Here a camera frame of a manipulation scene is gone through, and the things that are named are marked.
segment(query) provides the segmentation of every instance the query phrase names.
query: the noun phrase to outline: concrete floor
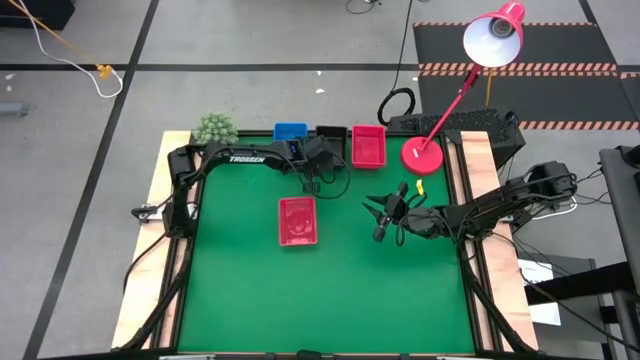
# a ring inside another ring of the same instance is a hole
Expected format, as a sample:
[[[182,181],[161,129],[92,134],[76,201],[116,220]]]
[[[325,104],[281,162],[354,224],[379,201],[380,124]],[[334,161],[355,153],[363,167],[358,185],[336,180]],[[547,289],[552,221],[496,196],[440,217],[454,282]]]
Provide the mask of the concrete floor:
[[[354,8],[361,5],[358,1]],[[415,1],[412,21],[468,21],[501,2]],[[396,62],[408,2],[385,1],[361,16],[346,13],[344,3],[160,0],[140,64]],[[574,0],[524,3],[527,21],[585,21]],[[62,35],[100,61],[126,64],[149,4],[78,0]],[[618,63],[640,64],[640,44],[634,37],[640,32],[635,21],[639,3],[594,0],[591,6]],[[53,54],[72,57],[49,36],[44,39]],[[28,30],[0,28],[0,49],[0,64],[51,63],[39,54]],[[416,63],[411,30],[403,61]],[[10,74],[13,78],[6,80]],[[399,85],[417,89],[416,75],[401,72]],[[376,123],[378,104],[393,78],[392,71],[136,72],[39,356],[109,349],[122,277],[138,233],[129,210],[147,197],[162,131],[192,128],[207,111],[229,113],[242,129],[269,129],[277,121]],[[0,216],[0,285],[11,289],[0,295],[0,349],[5,358],[19,359],[114,101],[99,98],[84,75],[66,71],[0,71],[0,101],[31,106],[26,118],[0,119],[0,165],[5,169],[0,194],[12,204],[3,207]],[[389,105],[387,116],[405,107],[398,99]],[[516,157],[514,175],[550,159],[587,175],[596,168],[599,149],[640,141],[635,131],[524,135],[528,145]],[[588,195],[603,191],[601,179],[580,188]],[[532,223],[520,236],[549,254],[595,258],[598,265],[624,259],[612,210],[605,205],[582,206],[572,214]],[[547,345],[555,352],[601,357],[599,348],[584,344]]]

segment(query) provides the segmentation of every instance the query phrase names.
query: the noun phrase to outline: white paper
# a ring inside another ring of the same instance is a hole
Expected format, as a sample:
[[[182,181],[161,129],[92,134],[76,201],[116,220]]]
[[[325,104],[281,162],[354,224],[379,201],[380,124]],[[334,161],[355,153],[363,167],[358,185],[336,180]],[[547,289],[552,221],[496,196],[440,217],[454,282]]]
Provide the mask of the white paper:
[[[518,259],[522,275],[533,284],[553,279],[551,264]],[[529,306],[531,320],[541,324],[560,326],[560,309],[556,303]]]

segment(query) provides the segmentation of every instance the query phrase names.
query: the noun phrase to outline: succulent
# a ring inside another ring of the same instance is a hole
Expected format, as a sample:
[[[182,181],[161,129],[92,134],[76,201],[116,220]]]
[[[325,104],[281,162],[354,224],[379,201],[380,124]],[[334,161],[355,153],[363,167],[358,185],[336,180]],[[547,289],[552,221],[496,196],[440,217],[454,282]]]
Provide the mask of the succulent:
[[[238,129],[233,126],[231,118],[224,114],[209,113],[200,119],[200,126],[193,130],[197,144],[215,141],[221,144],[238,142]]]

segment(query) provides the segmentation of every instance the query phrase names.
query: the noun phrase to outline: green table surface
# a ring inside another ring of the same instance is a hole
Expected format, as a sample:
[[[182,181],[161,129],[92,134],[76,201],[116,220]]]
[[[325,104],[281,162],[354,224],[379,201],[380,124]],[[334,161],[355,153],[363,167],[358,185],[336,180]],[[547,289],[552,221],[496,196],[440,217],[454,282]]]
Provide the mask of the green table surface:
[[[353,169],[343,197],[316,199],[313,246],[278,244],[279,199],[305,196],[293,175],[260,165],[220,166],[209,174],[179,351],[472,353],[450,239],[407,234],[398,248],[395,226],[383,243],[371,237],[375,221],[361,205],[365,195],[394,192],[400,181],[416,191],[418,177],[399,159],[404,140],[387,138],[385,168]],[[321,193],[339,192],[345,173]],[[448,203],[444,169],[423,184],[426,205]]]

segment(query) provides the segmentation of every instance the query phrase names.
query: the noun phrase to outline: wooden table edge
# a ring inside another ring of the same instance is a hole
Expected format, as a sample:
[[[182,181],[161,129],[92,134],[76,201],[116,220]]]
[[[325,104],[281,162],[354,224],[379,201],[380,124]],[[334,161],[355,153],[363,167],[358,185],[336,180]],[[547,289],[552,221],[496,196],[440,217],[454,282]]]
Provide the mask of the wooden table edge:
[[[171,180],[167,164],[167,154],[189,142],[189,131],[165,131],[158,152],[156,167],[153,172],[151,187],[147,202],[159,203],[171,193]],[[469,182],[474,197],[491,191],[499,186],[496,168],[493,162],[491,146],[488,135],[485,132],[462,132],[462,149],[467,163]],[[460,169],[458,168],[455,147],[448,145],[449,156],[454,175],[454,186],[458,194],[458,202],[464,201]],[[161,221],[142,225],[134,258],[151,242],[164,232]],[[511,238],[509,226],[500,224],[495,229],[496,233]],[[126,343],[146,320],[148,314],[158,302],[162,277],[167,262],[169,241],[163,241],[155,250],[131,272],[129,283],[122,300],[120,314],[116,325],[112,347]],[[491,281],[494,301],[498,309],[504,314],[511,326],[520,334],[523,340],[530,346],[537,348],[537,340],[531,315],[524,292],[522,279],[520,278],[515,248],[507,244],[504,239],[497,236],[490,237],[483,242],[487,270]],[[178,253],[184,251],[184,244],[180,244]],[[175,269],[179,268],[181,256],[176,259]],[[489,332],[487,314],[476,298],[476,309],[479,319],[482,346],[486,350],[492,349],[491,334]],[[175,299],[167,309],[165,321],[160,338],[160,347],[170,346],[171,333],[173,331],[173,318],[175,313]],[[503,339],[503,346],[509,349]]]

